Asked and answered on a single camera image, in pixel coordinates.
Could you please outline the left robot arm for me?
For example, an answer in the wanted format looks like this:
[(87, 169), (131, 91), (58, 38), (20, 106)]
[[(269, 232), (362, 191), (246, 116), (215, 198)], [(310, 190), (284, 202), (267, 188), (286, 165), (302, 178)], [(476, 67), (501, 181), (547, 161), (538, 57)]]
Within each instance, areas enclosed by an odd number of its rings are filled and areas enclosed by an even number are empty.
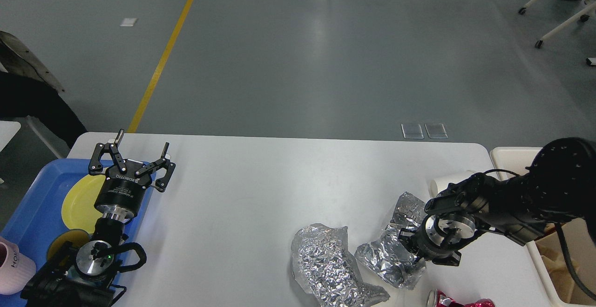
[(94, 232), (81, 246), (70, 239), (59, 244), (21, 291), (28, 307), (112, 307), (127, 292), (115, 277), (147, 262), (143, 247), (128, 241), (125, 226), (138, 216), (149, 188), (166, 190), (176, 164), (168, 156), (168, 142), (151, 163), (123, 158), (124, 134), (120, 130), (112, 142), (96, 144), (88, 164), (88, 175), (103, 177), (94, 203), (101, 214)]

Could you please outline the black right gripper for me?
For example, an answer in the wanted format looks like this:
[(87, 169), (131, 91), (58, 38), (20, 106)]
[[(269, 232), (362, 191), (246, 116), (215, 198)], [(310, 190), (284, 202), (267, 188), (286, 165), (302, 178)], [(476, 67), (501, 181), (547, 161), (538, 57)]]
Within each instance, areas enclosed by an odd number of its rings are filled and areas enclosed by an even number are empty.
[(477, 238), (474, 218), (466, 214), (434, 214), (419, 229), (400, 229), (398, 240), (411, 254), (435, 265), (459, 266), (460, 249)]

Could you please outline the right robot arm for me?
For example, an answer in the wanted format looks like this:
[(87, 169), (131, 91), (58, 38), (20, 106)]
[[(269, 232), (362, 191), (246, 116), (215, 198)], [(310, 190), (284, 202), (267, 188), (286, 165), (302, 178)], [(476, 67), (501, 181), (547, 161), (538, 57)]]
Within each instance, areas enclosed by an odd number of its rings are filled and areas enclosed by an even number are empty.
[(437, 265), (458, 266), (460, 250), (484, 233), (496, 233), (524, 246), (553, 224), (573, 281), (592, 292), (572, 265), (562, 224), (582, 218), (595, 239), (595, 142), (579, 137), (549, 142), (525, 175), (498, 180), (490, 171), (472, 174), (426, 202), (416, 229), (402, 228), (400, 243), (415, 256)]

